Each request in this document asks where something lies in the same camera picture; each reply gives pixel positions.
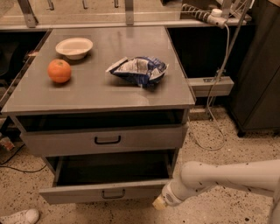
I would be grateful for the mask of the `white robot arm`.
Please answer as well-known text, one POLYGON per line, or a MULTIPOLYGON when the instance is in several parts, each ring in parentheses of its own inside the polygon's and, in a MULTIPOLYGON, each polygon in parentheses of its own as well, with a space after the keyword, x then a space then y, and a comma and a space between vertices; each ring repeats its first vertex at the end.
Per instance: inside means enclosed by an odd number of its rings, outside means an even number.
POLYGON ((271 197, 268 224, 280 224, 279 159, 224 165, 184 163, 179 175, 164 185, 152 205, 157 210, 175 207, 214 186, 271 197))

